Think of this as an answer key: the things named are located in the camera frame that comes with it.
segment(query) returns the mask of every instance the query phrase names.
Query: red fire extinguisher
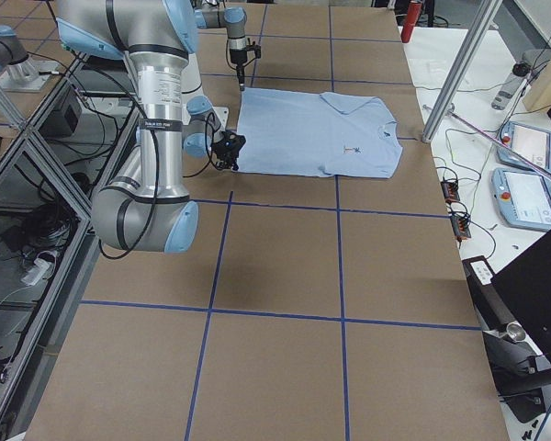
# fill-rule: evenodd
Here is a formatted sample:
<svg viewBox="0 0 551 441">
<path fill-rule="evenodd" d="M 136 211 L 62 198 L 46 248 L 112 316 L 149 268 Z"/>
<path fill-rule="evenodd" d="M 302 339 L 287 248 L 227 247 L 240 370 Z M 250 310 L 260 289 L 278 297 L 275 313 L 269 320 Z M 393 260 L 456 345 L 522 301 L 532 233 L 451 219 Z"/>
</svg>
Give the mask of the red fire extinguisher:
<svg viewBox="0 0 551 441">
<path fill-rule="evenodd" d="M 410 36 L 412 35 L 412 30 L 416 26 L 416 22 L 419 19 L 421 14 L 422 2 L 419 0 L 411 0 L 408 5 L 408 12 L 406 14 L 406 19 L 402 25 L 402 42 L 408 43 L 410 41 Z"/>
</svg>

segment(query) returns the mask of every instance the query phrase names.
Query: white table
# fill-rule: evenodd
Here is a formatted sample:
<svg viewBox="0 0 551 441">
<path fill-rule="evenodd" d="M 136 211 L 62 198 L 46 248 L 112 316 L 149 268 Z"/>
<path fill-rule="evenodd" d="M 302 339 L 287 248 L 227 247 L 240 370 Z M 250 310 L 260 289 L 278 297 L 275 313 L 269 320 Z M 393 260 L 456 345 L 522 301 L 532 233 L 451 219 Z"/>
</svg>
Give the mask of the white table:
<svg viewBox="0 0 551 441">
<path fill-rule="evenodd" d="M 416 28 L 410 43 L 404 45 L 412 79 L 417 86 L 417 97 L 422 116 L 425 120 L 428 118 L 429 112 L 422 109 L 422 106 L 433 106 L 439 95 L 439 90 L 428 89 L 441 87 L 465 35 L 466 31 L 463 29 Z M 506 48 L 500 34 L 491 30 L 483 40 L 459 90 L 486 89 L 504 83 L 514 63 L 515 60 Z M 483 130 L 497 129 L 508 115 L 514 102 L 511 100 L 509 107 L 503 111 L 493 109 L 490 103 L 499 89 L 499 87 L 495 87 L 489 91 L 458 92 L 454 99 L 455 112 Z M 521 100 L 515 112 L 525 111 L 526 108 Z M 513 115 L 512 120 L 551 130 L 551 120 L 544 112 Z M 459 178 L 477 178 L 478 175 L 472 171 L 453 164 L 445 140 L 445 131 L 448 129 L 470 131 L 458 121 L 445 118 L 432 142 L 433 155 L 443 158 L 435 159 L 435 163 L 437 166 L 441 166 L 444 165 L 443 160 L 445 160 L 446 166 L 456 170 Z M 475 204 L 473 202 L 475 183 L 462 181 L 459 195 L 469 209 L 472 209 L 473 206 L 472 220 L 489 229 L 496 239 L 496 251 L 489 263 L 498 272 L 538 240 L 543 233 L 511 228 L 501 217 L 490 185 L 491 171 L 499 166 L 505 166 L 498 162 L 496 149 L 492 149 L 490 152 L 490 143 L 478 135 L 450 131 L 449 139 L 456 162 L 475 170 L 480 170 L 484 166 L 475 196 Z M 443 170 L 438 170 L 438 173 L 439 176 L 442 176 Z M 447 172 L 446 177 L 452 177 L 452 175 Z M 465 259 L 481 254 L 489 255 L 492 241 L 488 235 L 474 225 L 470 227 L 470 231 L 472 238 L 462 242 L 461 258 Z M 502 405 L 502 411 L 511 440 L 517 441 L 526 430 L 533 429 L 530 424 L 519 423 L 508 406 Z M 547 440 L 551 441 L 551 416 L 540 437 L 540 441 Z"/>
</svg>

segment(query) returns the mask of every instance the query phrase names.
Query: white cable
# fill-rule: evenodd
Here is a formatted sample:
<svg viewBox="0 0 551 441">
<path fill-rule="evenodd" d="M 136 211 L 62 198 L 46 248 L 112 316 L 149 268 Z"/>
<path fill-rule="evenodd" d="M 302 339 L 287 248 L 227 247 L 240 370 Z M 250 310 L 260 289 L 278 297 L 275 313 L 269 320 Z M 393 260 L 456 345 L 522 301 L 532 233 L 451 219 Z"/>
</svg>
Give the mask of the white cable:
<svg viewBox="0 0 551 441">
<path fill-rule="evenodd" d="M 7 301 L 8 299 L 10 299 L 12 296 L 14 296 L 16 293 L 24 290 L 24 289 L 28 289 L 28 288 L 32 288 L 32 286 L 29 286 L 29 287 L 22 287 L 22 288 L 19 288 L 19 289 L 15 289 L 14 291 L 12 291 L 10 294 L 8 294 L 6 297 L 4 297 L 2 300 L 0 300 L 0 307 L 2 306 L 2 304 Z"/>
</svg>

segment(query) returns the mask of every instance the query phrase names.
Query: label on robot arm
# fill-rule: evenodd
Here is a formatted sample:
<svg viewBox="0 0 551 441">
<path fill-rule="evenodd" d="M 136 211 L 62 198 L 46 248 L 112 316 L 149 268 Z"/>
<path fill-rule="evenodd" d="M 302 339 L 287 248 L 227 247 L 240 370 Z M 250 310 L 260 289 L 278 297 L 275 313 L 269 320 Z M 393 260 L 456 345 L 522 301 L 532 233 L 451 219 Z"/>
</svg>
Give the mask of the label on robot arm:
<svg viewBox="0 0 551 441">
<path fill-rule="evenodd" d="M 476 277 L 482 285 L 489 285 L 492 282 L 492 272 L 489 270 L 486 262 L 481 260 L 472 262 L 471 268 L 474 270 L 474 273 L 476 273 Z"/>
<path fill-rule="evenodd" d="M 181 107 L 180 75 L 159 71 L 139 72 L 139 96 L 143 105 Z"/>
</svg>

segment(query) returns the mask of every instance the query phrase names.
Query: aluminum pole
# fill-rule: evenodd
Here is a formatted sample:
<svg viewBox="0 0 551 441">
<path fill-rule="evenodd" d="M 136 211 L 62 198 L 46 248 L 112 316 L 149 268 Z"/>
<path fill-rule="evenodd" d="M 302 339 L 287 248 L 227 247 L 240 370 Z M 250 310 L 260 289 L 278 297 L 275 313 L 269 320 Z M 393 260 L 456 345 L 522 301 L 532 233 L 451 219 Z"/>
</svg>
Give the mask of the aluminum pole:
<svg viewBox="0 0 551 441">
<path fill-rule="evenodd" d="M 430 142 L 439 129 L 439 124 L 441 124 L 441 120 L 453 101 L 453 96 L 461 84 L 467 68 L 471 64 L 501 4 L 502 0 L 483 0 L 479 6 L 478 13 L 466 34 L 461 49 L 459 49 L 459 53 L 453 61 L 449 75 L 447 75 L 444 81 L 441 93 L 434 104 L 433 112 L 424 126 L 424 131 L 422 132 L 422 140 L 424 142 Z"/>
</svg>

